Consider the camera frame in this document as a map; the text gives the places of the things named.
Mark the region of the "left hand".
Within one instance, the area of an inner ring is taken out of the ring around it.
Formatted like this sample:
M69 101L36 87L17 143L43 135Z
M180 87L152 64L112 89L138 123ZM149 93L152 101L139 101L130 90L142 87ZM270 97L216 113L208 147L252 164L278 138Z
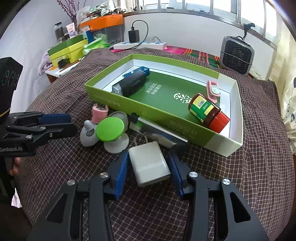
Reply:
M10 174L12 176L16 176L16 175L19 174L19 172L20 172L20 163L21 163L21 158L19 158L19 157L14 158L13 167L10 169Z

